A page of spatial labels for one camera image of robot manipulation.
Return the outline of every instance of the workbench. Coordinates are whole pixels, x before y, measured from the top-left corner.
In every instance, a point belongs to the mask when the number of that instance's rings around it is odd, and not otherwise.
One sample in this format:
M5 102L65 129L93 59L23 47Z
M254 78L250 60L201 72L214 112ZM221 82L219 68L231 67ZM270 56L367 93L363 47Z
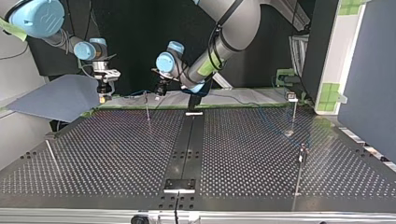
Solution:
M78 119L0 171L0 223L396 220L396 173L311 109L295 122L279 106L185 112ZM193 191L164 193L176 180Z

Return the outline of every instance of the small white object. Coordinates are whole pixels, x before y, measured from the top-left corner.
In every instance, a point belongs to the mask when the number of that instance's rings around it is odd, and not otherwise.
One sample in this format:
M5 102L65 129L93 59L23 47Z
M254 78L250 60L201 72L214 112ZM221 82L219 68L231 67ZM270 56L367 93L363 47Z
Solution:
M338 97L338 102L341 104L347 104L347 97L345 95L341 95Z
M118 70L116 70L116 69L103 70L103 71L100 71L100 72L106 73L105 76L103 77L103 81L105 83L111 82L111 81L117 81L117 80L119 80L119 78L121 76L121 73Z
M204 112L186 112L186 116L201 116Z

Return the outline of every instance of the perforated metal table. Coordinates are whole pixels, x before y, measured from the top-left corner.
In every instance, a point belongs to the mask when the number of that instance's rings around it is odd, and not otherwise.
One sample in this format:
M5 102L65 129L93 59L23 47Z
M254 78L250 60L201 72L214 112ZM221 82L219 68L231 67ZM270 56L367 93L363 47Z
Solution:
M396 174L310 109L299 108L294 124L286 107L184 112L151 111L147 120L142 110L105 110L76 121L0 172L0 217L8 209L396 214ZM296 196L301 144L309 154ZM168 179L193 179L195 193L165 194Z

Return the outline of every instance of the black background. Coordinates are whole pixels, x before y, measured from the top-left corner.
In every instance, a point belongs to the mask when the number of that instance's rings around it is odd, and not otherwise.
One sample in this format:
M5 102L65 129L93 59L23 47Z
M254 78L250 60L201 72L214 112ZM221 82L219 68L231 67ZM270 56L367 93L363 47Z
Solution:
M66 12L64 29L83 37L90 16L89 0L62 0ZM312 18L315 0L300 0ZM104 37L110 54L118 56L111 67L121 71L116 93L127 95L152 90L157 77L150 72L157 56L166 50L170 40L184 44L184 59L191 65L206 49L215 23L191 0L92 0L98 27L91 22L88 37ZM262 22L253 43L238 53L221 72L235 87L270 87L271 77L279 68L291 68L289 36L291 24L269 6L262 6ZM41 76L57 77L76 73L77 59L41 40L29 39Z

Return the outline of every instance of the blue joint cap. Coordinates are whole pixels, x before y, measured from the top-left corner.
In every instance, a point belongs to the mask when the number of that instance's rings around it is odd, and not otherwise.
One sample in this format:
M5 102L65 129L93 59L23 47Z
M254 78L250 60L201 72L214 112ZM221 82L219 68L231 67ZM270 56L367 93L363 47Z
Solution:
M169 42L168 48L175 50L175 51L179 52L180 54L184 53L184 46L176 41Z
M189 90L192 91L193 93L197 93L197 92L199 92L199 91L201 90L201 88L202 88L204 85L205 85L205 83L203 82L203 83L198 84L198 85L196 85L195 87L193 87L193 88L191 88L191 89L189 89Z
M175 67L175 59L169 52L163 52L157 58L157 68L161 72L170 73Z
M107 42L103 38L91 38L90 39L90 43L97 43L97 44L101 44L101 45L107 46Z
M64 7L59 0L35 0L17 9L9 22L35 38L55 35L64 24Z
M79 42L74 47L74 53L79 59L89 61L95 58L96 49L91 43Z

